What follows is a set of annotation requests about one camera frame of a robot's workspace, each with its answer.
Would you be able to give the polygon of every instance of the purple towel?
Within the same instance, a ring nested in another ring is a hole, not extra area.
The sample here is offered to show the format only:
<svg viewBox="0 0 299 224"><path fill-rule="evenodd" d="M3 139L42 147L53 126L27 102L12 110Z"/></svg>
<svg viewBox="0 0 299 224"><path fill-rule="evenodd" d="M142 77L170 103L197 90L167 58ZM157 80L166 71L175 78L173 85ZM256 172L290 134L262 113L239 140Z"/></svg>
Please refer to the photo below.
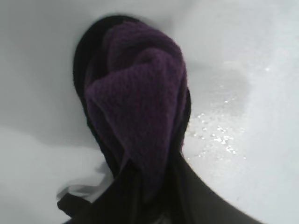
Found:
<svg viewBox="0 0 299 224"><path fill-rule="evenodd" d="M102 51L107 74L99 72ZM91 122L121 167L131 160L141 170L146 198L162 185L186 93L180 48L141 22L110 29L88 65L85 98Z"/></svg>

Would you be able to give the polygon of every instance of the fabric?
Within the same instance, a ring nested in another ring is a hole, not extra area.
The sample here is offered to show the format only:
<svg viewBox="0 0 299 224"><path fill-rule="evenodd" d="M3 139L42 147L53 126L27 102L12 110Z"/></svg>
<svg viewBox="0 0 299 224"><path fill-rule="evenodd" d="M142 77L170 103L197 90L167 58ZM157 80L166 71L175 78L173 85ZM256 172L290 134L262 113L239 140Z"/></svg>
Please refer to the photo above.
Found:
<svg viewBox="0 0 299 224"><path fill-rule="evenodd" d="M211 191L182 157L191 113L175 42L126 16L78 44L74 84L114 181L94 202L67 193L67 224L258 224Z"/></svg>

